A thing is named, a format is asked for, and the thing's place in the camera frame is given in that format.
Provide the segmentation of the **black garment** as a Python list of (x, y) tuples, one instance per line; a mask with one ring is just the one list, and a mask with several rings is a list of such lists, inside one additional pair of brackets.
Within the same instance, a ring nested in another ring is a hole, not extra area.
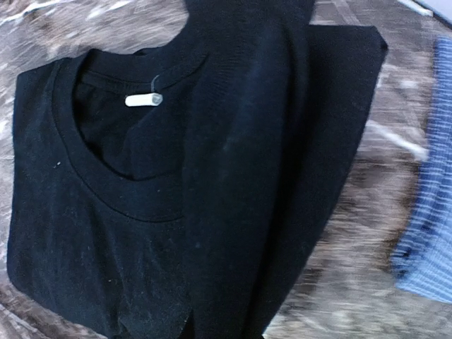
[(188, 1), (168, 44), (21, 73), (13, 286), (108, 338), (261, 338), (338, 201), (388, 46), (312, 1)]

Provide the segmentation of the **blue checkered shirt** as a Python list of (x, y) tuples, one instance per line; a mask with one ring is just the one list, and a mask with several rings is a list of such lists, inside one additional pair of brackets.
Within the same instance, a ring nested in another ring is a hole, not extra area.
[(415, 204), (391, 257), (398, 288), (451, 302), (451, 38), (434, 47), (434, 89)]

